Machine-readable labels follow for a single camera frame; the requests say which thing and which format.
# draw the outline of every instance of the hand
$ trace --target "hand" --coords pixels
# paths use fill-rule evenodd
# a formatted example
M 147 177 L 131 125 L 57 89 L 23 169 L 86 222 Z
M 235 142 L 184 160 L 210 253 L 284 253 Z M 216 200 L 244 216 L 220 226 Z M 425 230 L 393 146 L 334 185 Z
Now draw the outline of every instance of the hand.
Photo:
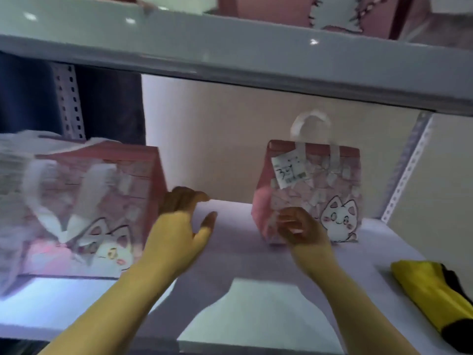
M 277 225 L 278 233 L 286 240 L 294 261 L 304 273 L 318 278 L 327 273 L 328 267 L 338 267 L 327 232 L 304 209 L 282 209 Z
M 204 250 L 213 232 L 217 212 L 208 214 L 197 234 L 192 232 L 191 219 L 198 202 L 210 198 L 204 192 L 176 187 L 166 193 L 160 216 L 154 223 L 139 260 L 146 268 L 166 271 L 176 278 L 191 266 Z

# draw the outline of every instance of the yellow fabric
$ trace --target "yellow fabric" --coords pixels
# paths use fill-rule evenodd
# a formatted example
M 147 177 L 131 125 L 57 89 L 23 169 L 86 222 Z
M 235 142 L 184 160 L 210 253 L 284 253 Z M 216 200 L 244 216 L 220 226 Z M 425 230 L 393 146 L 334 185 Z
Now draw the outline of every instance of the yellow fabric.
M 438 332 L 455 321 L 473 319 L 473 306 L 446 284 L 441 264 L 401 260 L 391 270 Z

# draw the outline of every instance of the white shelf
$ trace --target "white shelf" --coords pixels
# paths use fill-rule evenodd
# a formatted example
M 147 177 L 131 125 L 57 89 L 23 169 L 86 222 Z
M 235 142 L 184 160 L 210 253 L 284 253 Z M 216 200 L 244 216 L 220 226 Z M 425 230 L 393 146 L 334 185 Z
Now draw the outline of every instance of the white shelf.
M 3 0 L 0 51 L 473 114 L 473 53 L 101 0 Z
M 287 250 L 262 241 L 250 215 L 251 204 L 199 204 L 194 226 L 213 210 L 219 217 L 210 244 L 155 305 L 134 348 L 169 349 L 177 346 L 169 340 L 178 339 L 185 352 L 204 348 L 210 353 L 212 346 L 240 345 L 340 353 L 329 326 L 339 334 L 327 300 L 297 269 Z M 359 243 L 334 247 L 340 265 L 421 354 L 456 354 L 390 274 L 391 262 L 423 257 L 381 220 L 365 219 L 358 234 Z M 235 280 L 250 281 L 251 291 L 235 290 Z M 112 284 L 35 278 L 19 285 L 0 300 L 0 337 L 51 340 Z M 231 299 L 222 304 L 219 299 L 227 293 Z M 257 294 L 265 295 L 264 303 L 256 303 Z

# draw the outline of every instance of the forearm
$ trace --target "forearm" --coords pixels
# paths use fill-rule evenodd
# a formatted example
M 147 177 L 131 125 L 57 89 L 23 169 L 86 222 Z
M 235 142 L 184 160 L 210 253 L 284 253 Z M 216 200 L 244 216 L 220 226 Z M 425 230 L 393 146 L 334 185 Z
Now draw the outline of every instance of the forearm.
M 164 269 L 150 274 L 140 263 L 133 265 L 41 355 L 122 352 L 172 281 L 172 275 Z
M 311 278 L 327 297 L 349 354 L 419 354 L 339 266 Z

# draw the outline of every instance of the beige wall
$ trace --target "beige wall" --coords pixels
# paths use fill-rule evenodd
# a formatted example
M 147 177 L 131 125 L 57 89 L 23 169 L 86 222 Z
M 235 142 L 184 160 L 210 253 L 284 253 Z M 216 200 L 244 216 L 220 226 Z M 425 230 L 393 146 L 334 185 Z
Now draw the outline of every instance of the beige wall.
M 473 119 L 436 115 L 433 126 L 389 226 L 473 295 Z
M 373 216 L 418 111 L 353 101 L 143 75 L 147 143 L 160 148 L 169 187 L 251 202 L 270 139 L 288 139 L 294 118 L 328 113 L 334 138 L 362 154 L 365 215 Z M 309 124 L 307 141 L 316 142 Z

